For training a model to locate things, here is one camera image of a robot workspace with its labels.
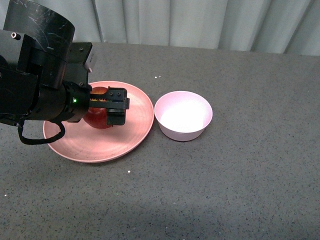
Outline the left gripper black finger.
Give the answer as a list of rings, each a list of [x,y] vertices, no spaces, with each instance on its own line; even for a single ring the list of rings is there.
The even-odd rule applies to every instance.
[[[90,94],[90,98],[106,100],[92,101],[89,99],[89,107],[104,108],[107,112],[107,125],[122,126],[126,122],[126,110],[130,108],[130,99],[127,90],[119,87],[108,87],[104,94]]]

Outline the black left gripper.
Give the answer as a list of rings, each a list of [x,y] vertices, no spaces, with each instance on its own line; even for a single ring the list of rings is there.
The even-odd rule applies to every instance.
[[[0,122],[21,125],[26,120],[77,123],[89,109],[89,71],[67,65],[62,84],[51,88],[37,75],[0,68]]]

